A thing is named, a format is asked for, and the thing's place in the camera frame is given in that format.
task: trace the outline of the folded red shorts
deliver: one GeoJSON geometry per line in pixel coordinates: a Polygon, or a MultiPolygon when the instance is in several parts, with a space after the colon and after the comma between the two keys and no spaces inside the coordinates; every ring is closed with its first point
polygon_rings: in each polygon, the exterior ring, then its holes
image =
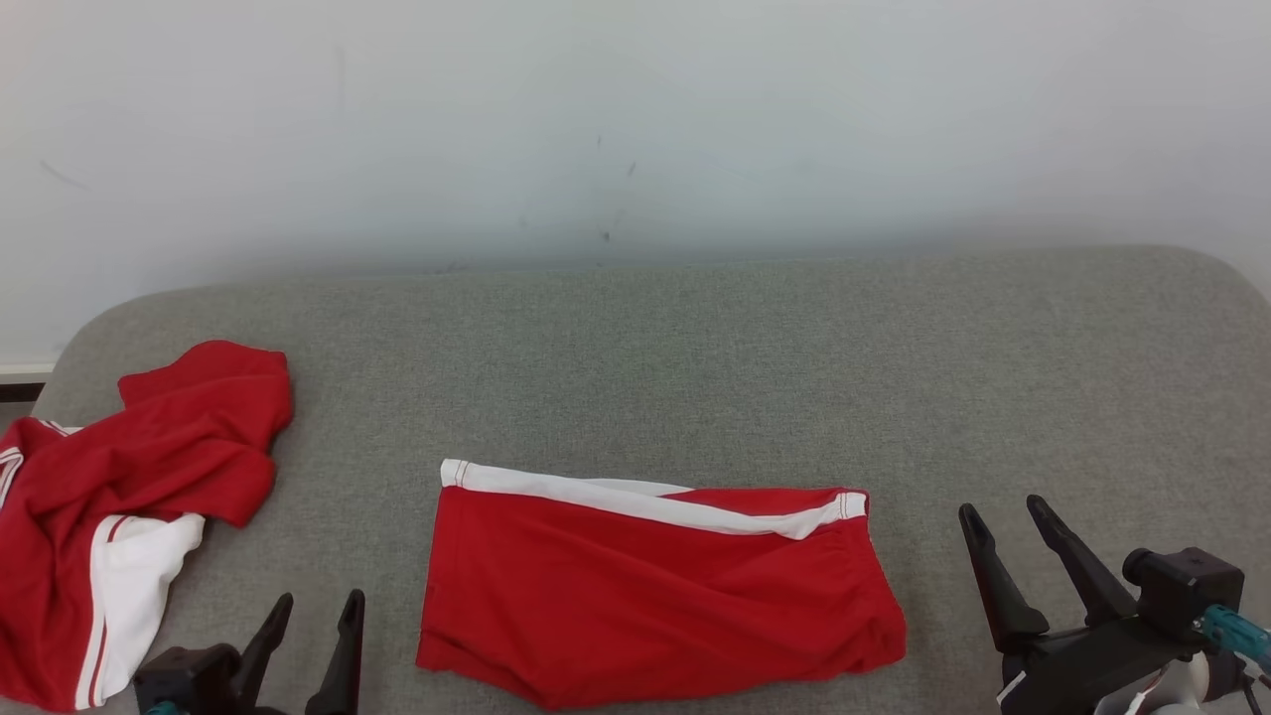
{"type": "Polygon", "coordinates": [[[905,618],[846,489],[699,489],[447,460],[416,663],[550,710],[863,673],[905,618]]]}

